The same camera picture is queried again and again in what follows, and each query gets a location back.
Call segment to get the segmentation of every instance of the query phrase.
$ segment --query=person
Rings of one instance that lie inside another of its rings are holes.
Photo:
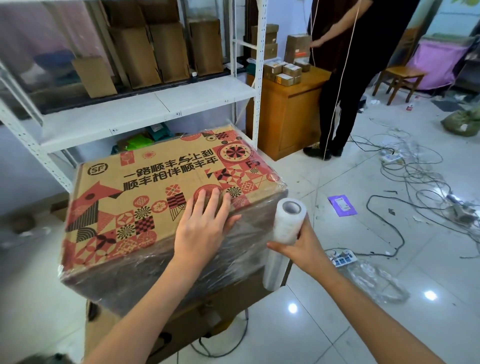
[[[200,191],[196,203],[192,199],[187,202],[175,236],[174,255],[167,268],[138,304],[101,340],[84,364],[146,362],[168,318],[214,257],[225,234],[240,219],[240,215],[227,218],[229,194],[224,195],[215,216],[219,195],[218,189],[212,192],[205,211],[205,190]],[[294,245],[269,242],[267,246],[290,258],[326,289],[378,363],[443,363],[336,270],[325,255],[308,216]]]
[[[320,142],[304,148],[306,155],[323,160],[342,155],[360,98],[372,78],[387,67],[418,3],[419,0],[358,0],[338,23],[310,44],[311,48],[320,47],[355,24],[349,49],[340,57],[341,61],[322,87]],[[338,102],[341,116],[333,139],[333,118]]]

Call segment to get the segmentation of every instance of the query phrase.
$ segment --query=plastic-wrapped box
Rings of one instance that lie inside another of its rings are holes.
[[[125,315],[173,256],[186,201],[202,188],[233,197],[242,219],[179,308],[264,265],[277,202],[287,186],[233,126],[184,136],[79,167],[62,243],[61,281]]]

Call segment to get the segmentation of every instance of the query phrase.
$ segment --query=hand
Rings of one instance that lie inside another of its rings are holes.
[[[196,202],[188,200],[175,235],[175,261],[183,267],[196,269],[198,273],[212,259],[220,247],[225,234],[240,220],[241,215],[227,219],[230,211],[230,194],[223,196],[222,206],[217,215],[220,190],[212,191],[212,196],[204,212],[206,191],[201,190]]]
[[[290,258],[301,270],[319,281],[320,284],[323,284],[323,278],[329,276],[332,271],[336,271],[315,235],[308,215],[300,229],[300,237],[293,245],[268,242],[267,247]]]
[[[310,43],[310,48],[320,47],[323,43],[325,43],[325,41],[322,37],[322,38],[314,40],[312,43]]]

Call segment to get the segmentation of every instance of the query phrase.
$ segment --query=dark mat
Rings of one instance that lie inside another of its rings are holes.
[[[432,101],[436,107],[438,107],[441,111],[452,112],[457,110],[465,110],[459,104],[453,101]]]

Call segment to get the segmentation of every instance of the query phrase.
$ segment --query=wooden desk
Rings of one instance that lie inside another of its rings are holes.
[[[278,160],[318,142],[320,123],[318,97],[330,72],[311,67],[302,73],[301,83],[285,87],[266,78],[262,81],[262,101],[258,147],[271,159]],[[254,77],[248,75],[247,84]],[[252,137],[253,100],[247,105],[247,135]]]

